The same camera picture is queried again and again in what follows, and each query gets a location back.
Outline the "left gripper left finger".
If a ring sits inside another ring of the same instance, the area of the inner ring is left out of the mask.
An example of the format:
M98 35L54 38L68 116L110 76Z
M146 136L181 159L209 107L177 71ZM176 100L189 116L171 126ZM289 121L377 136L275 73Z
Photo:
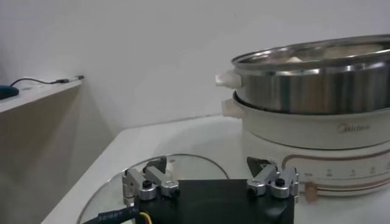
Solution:
M180 195L179 182L168 174L167 157L162 156L146 162L139 171L126 169L122 173L122 199L127 206L133 206L135 198L152 201L159 192L163 198L175 199Z

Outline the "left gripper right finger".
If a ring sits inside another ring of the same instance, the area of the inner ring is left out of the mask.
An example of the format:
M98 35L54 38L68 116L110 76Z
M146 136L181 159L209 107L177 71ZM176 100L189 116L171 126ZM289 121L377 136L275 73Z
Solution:
M270 193L277 199L292 197L297 203L299 196L299 177L295 167L279 169L266 159L248 156L246 159L252 178L246 181L247 193L258 198Z

